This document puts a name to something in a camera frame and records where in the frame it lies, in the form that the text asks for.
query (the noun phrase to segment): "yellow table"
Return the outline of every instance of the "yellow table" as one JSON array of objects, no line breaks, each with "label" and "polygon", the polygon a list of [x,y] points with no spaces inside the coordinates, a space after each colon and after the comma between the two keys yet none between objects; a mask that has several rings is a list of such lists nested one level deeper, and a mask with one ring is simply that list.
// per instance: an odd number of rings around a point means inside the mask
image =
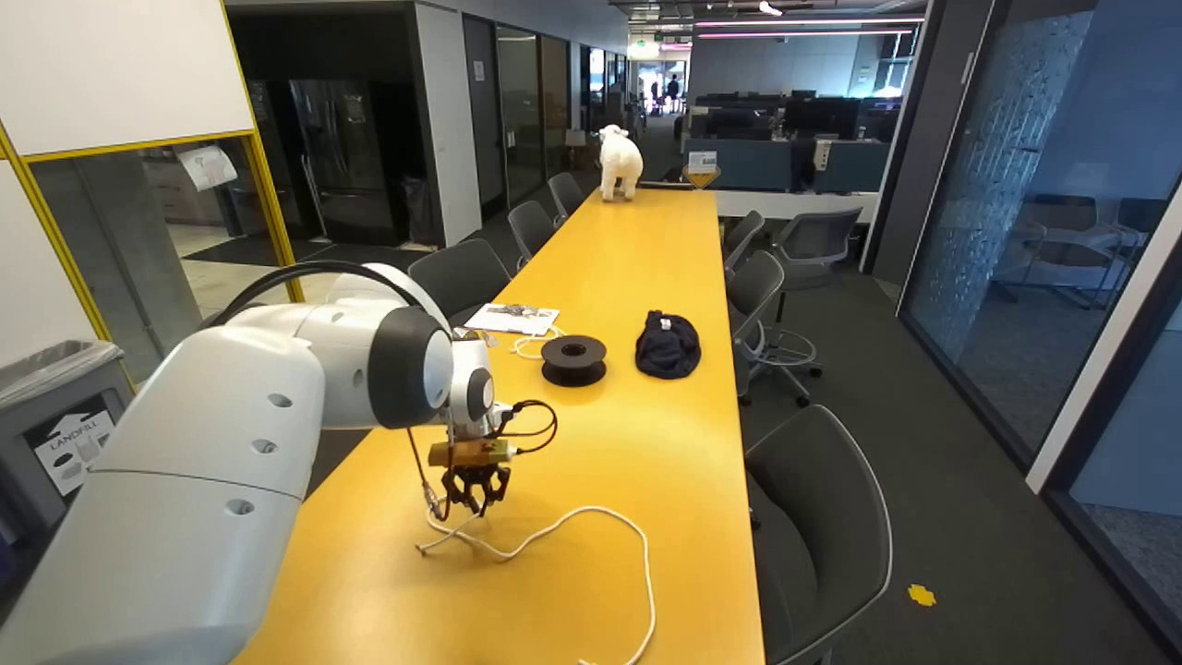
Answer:
[{"label": "yellow table", "polygon": [[[560,332],[604,343],[611,372],[593,387],[555,387],[540,364],[496,341],[500,399],[555,404],[560,431],[513,462],[511,494],[475,537],[518,546],[581,502],[612,506],[646,529],[652,551],[646,663],[760,663],[711,194],[586,201],[500,303],[558,308]],[[693,322],[705,351],[686,381],[636,369],[646,312]],[[640,540],[604,519],[575,519],[518,561],[464,542],[421,559],[415,542],[428,540],[406,431],[367,437],[301,506],[241,663],[625,663],[646,631]]]}]

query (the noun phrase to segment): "black roll of tape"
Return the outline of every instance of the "black roll of tape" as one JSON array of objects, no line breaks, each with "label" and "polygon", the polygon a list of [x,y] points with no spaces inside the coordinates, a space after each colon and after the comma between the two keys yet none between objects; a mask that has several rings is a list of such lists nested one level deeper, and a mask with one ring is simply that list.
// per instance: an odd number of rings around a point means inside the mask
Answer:
[{"label": "black roll of tape", "polygon": [[544,376],[549,385],[593,385],[604,372],[604,346],[593,337],[555,337],[544,346]]}]

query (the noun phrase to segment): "trash can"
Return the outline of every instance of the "trash can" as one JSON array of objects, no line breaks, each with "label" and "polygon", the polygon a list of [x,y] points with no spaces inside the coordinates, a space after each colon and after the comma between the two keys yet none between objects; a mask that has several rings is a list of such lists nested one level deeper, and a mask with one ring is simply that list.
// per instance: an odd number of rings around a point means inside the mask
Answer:
[{"label": "trash can", "polygon": [[0,366],[0,590],[63,521],[134,392],[102,341],[63,341]]}]

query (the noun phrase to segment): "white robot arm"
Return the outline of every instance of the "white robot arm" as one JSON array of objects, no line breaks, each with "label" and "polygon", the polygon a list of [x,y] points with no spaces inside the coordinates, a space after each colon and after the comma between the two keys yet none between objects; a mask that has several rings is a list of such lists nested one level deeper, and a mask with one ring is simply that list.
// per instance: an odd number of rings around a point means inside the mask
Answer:
[{"label": "white robot arm", "polygon": [[0,663],[231,663],[256,631],[322,430],[500,431],[481,341],[431,308],[256,308],[203,330],[120,414],[0,631]]}]

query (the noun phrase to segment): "desk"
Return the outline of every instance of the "desk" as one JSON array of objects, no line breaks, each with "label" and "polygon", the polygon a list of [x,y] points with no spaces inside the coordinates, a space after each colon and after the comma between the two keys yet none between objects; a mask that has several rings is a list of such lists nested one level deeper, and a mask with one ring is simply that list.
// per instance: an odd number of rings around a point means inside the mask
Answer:
[{"label": "desk", "polygon": [[[592,196],[503,303],[558,308],[560,332],[611,346],[611,372],[555,387],[496,343],[500,399],[549,399],[560,431],[513,462],[481,537],[518,546],[581,502],[612,506],[652,542],[661,619],[646,663],[766,663],[711,194]],[[686,381],[636,372],[650,308],[693,322],[705,355]],[[646,628],[640,540],[604,519],[575,519],[511,566],[458,542],[421,559],[421,540],[431,531],[406,437],[373,431],[306,499],[241,663],[625,663]]]}]

